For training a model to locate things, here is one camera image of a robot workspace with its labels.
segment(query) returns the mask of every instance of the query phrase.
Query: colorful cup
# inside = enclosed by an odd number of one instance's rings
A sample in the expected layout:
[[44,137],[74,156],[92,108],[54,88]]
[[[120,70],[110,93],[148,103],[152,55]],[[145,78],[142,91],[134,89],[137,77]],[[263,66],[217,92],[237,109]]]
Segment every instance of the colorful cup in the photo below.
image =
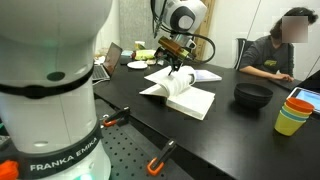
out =
[[300,112],[310,113],[314,110],[314,106],[312,104],[294,97],[288,98],[286,103],[287,106]]
[[308,117],[300,117],[300,116],[296,116],[294,114],[291,114],[288,111],[286,111],[283,107],[281,109],[281,112],[283,115],[289,117],[290,119],[296,120],[296,121],[305,121],[308,119]]
[[288,111],[289,113],[294,114],[294,115],[296,115],[296,116],[300,116],[300,117],[309,117],[310,114],[312,113],[312,112],[310,112],[310,113],[304,113],[304,112],[300,112],[300,111],[294,110],[294,109],[292,109],[291,107],[289,107],[289,106],[287,105],[287,103],[284,103],[283,108],[284,108],[286,111]]
[[274,129],[283,135],[292,136],[305,122],[293,120],[280,111]]

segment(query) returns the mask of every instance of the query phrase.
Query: open book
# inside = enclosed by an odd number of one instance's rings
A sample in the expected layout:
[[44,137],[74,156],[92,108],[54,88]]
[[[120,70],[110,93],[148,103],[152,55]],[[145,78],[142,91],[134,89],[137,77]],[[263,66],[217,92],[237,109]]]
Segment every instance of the open book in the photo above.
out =
[[222,78],[216,74],[213,74],[207,70],[195,70],[196,82],[209,82],[209,81],[221,81]]
[[207,114],[215,94],[191,85],[196,80],[192,67],[182,66],[178,72],[172,72],[171,67],[155,72],[145,79],[156,85],[140,92],[143,95],[163,96],[167,98],[166,105],[196,119],[203,120]]

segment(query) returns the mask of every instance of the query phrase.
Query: laptop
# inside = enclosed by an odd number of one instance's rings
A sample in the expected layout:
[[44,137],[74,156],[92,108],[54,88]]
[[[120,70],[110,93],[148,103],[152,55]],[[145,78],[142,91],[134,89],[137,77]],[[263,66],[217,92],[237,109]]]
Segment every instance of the laptop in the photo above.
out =
[[269,81],[290,92],[301,83],[301,81],[295,79],[292,82],[277,79],[269,79]]
[[310,91],[320,93],[320,70],[302,82],[298,80],[294,80],[293,82],[288,82],[288,81],[275,80],[275,79],[269,79],[269,81],[284,88],[289,92],[291,92],[296,87],[300,87],[303,89],[308,89]]
[[94,65],[92,81],[110,80],[121,57],[122,49],[115,43],[111,43],[106,59],[101,65]]

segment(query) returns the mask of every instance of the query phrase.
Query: chair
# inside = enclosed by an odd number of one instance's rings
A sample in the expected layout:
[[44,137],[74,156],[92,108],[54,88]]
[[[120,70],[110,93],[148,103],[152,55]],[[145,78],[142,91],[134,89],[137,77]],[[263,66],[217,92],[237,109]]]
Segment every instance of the chair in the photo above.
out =
[[253,44],[253,41],[248,41],[245,38],[237,38],[237,55],[236,55],[234,69],[239,70],[243,53],[246,52],[246,50],[248,50],[252,44]]

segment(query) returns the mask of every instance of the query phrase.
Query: franka emika robot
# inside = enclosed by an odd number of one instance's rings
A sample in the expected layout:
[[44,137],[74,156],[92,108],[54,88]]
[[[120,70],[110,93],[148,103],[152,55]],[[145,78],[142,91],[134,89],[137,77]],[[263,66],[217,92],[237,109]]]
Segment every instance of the franka emika robot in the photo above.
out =
[[[19,151],[19,179],[109,179],[100,141],[91,75],[95,38],[112,0],[0,2],[0,116]],[[154,35],[178,71],[196,60],[192,34],[206,6],[200,0],[151,0]]]

